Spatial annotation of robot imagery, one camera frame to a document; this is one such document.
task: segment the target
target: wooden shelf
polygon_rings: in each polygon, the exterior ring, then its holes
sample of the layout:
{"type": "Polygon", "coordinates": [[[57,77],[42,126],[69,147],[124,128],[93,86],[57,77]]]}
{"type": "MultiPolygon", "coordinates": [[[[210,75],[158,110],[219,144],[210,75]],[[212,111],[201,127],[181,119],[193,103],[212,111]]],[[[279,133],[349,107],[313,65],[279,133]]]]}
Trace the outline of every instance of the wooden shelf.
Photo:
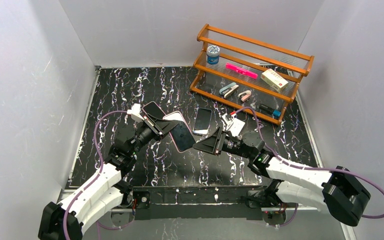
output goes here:
{"type": "Polygon", "coordinates": [[[277,107],[281,112],[279,119],[272,118],[271,116],[260,112],[257,113],[259,118],[278,125],[282,122],[286,107],[289,103],[294,101],[301,80],[310,73],[314,61],[314,56],[288,50],[208,24],[204,25],[201,31],[199,31],[196,39],[202,42],[202,51],[199,53],[193,64],[195,68],[199,69],[199,73],[191,84],[190,90],[236,109],[242,108],[243,106],[237,102],[229,101],[217,94],[209,93],[197,87],[198,83],[203,78],[204,73],[210,73],[246,86],[247,88],[258,90],[266,95],[283,101],[282,107],[277,107]],[[206,50],[209,44],[219,46],[221,49],[217,64],[207,63],[206,50]],[[258,77],[257,79],[253,79],[227,69],[226,63],[247,69],[256,73],[258,77]],[[276,66],[274,67],[274,70],[288,81],[288,85],[285,89],[281,92],[277,92],[260,79],[261,74],[267,70],[267,68],[261,66],[261,64],[271,64],[276,66]],[[289,70],[291,73],[297,73],[299,77],[293,77],[292,74],[286,74],[281,70],[289,70]]]}
{"type": "Polygon", "coordinates": [[[207,62],[206,57],[207,57],[206,52],[201,51],[201,53],[199,54],[193,66],[204,72],[212,73],[222,78],[229,79],[238,84],[243,84],[250,88],[257,89],[266,94],[270,94],[274,97],[283,99],[289,103],[292,103],[294,101],[293,97],[295,97],[294,93],[296,93],[294,90],[296,85],[298,84],[297,82],[287,80],[289,82],[288,85],[285,87],[284,90],[282,90],[279,93],[279,92],[276,92],[272,87],[270,87],[270,85],[268,85],[265,81],[260,79],[260,75],[267,69],[265,67],[257,66],[251,63],[248,64],[249,66],[240,64],[239,62],[234,61],[239,59],[229,56],[227,54],[221,54],[217,64],[209,64],[207,62]],[[258,75],[258,78],[253,79],[251,77],[239,74],[233,70],[227,69],[226,63],[231,63],[240,68],[250,70],[251,72],[256,73],[258,75]]]}

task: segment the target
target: jar lid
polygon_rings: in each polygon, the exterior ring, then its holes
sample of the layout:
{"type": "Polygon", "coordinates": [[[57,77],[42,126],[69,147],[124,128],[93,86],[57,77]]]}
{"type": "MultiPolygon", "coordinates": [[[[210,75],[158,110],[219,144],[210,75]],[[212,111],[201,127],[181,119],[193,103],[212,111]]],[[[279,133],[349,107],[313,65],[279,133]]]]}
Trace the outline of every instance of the jar lid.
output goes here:
{"type": "Polygon", "coordinates": [[[220,47],[210,45],[206,49],[206,54],[210,57],[217,57],[220,54],[220,47]]]}

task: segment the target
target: phone screen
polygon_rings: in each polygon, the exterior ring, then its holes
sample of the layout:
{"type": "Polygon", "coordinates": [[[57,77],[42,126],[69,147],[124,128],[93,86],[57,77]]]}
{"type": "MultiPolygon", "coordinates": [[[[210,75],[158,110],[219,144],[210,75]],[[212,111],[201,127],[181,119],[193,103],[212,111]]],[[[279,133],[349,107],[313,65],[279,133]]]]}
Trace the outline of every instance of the phone screen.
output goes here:
{"type": "Polygon", "coordinates": [[[195,118],[195,126],[193,127],[193,133],[199,135],[208,134],[208,128],[211,122],[212,111],[206,108],[198,108],[195,118]]]}
{"type": "Polygon", "coordinates": [[[163,119],[166,115],[163,110],[161,110],[160,106],[158,106],[154,101],[151,101],[150,103],[146,104],[142,107],[142,111],[144,111],[146,114],[151,115],[157,119],[163,119]]]}
{"type": "Polygon", "coordinates": [[[176,145],[177,151],[179,153],[183,153],[184,151],[192,148],[195,144],[195,139],[188,125],[186,125],[182,114],[179,111],[175,111],[167,114],[163,119],[179,121],[178,125],[170,131],[171,138],[176,145]]]}

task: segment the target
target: marble pattern tabletop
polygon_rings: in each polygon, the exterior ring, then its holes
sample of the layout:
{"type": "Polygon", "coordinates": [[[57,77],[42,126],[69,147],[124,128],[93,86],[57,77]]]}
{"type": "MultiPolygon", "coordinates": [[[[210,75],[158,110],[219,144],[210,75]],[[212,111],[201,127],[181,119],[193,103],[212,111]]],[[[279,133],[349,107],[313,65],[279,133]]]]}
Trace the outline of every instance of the marble pattern tabletop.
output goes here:
{"type": "MultiPolygon", "coordinates": [[[[180,111],[193,128],[198,108],[212,110],[209,132],[222,127],[221,116],[234,109],[200,94],[189,91],[198,70],[192,67],[103,68],[99,71],[96,88],[72,177],[67,188],[83,184],[99,166],[93,143],[97,120],[114,110],[127,110],[134,103],[142,106],[156,102],[166,113],[180,111]]],[[[242,133],[255,131],[256,123],[250,114],[239,113],[246,122],[242,133]]],[[[264,140],[281,156],[295,162],[316,167],[312,146],[296,100],[287,107],[281,125],[262,121],[264,140]]],[[[133,134],[136,123],[125,114],[113,114],[99,126],[97,139],[104,158],[116,137],[117,129],[127,126],[126,134],[133,134]]],[[[203,136],[194,135],[195,140],[203,136]]],[[[132,186],[252,186],[265,179],[247,168],[248,160],[223,152],[214,156],[195,149],[179,153],[170,136],[161,142],[151,141],[137,153],[137,162],[125,180],[132,186]]]]}

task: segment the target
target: cardboard box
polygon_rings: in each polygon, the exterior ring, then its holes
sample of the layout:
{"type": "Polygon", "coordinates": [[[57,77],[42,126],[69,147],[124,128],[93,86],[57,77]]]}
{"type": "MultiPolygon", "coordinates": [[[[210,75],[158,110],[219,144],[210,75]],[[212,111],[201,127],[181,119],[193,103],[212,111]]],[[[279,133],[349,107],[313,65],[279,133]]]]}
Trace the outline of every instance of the cardboard box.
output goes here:
{"type": "Polygon", "coordinates": [[[271,68],[261,74],[261,79],[274,88],[278,93],[288,85],[288,81],[271,68]]]}

